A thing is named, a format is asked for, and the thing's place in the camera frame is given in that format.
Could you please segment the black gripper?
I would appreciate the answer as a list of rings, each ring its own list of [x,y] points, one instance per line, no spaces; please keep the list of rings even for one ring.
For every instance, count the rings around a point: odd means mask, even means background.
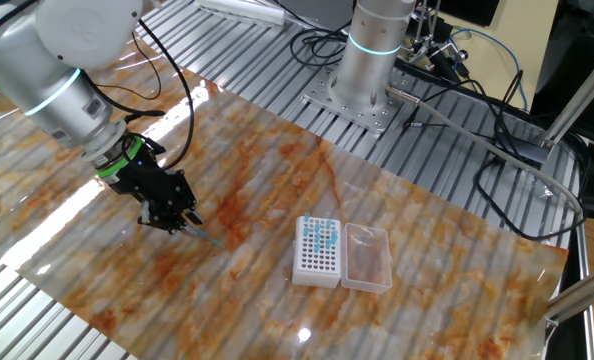
[[[184,226],[201,226],[196,199],[181,170],[164,170],[147,149],[131,150],[107,170],[107,183],[119,194],[130,194],[141,202],[137,222],[173,233]]]

